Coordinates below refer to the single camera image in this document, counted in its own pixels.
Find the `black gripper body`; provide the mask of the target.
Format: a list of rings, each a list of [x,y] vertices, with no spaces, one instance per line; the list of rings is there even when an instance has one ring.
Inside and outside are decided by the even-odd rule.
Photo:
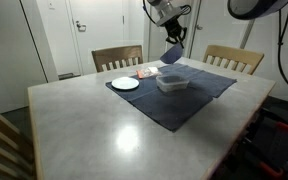
[[[184,40],[187,28],[182,27],[176,18],[170,19],[164,24],[169,39]]]

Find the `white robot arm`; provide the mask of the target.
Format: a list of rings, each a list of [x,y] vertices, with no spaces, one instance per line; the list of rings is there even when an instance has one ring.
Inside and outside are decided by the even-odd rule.
[[[189,14],[191,6],[173,6],[171,0],[142,0],[142,4],[150,21],[166,29],[166,41],[184,47],[187,28],[179,24],[178,18]],[[287,4],[288,0],[227,0],[227,9],[235,19],[252,20],[275,13]]]

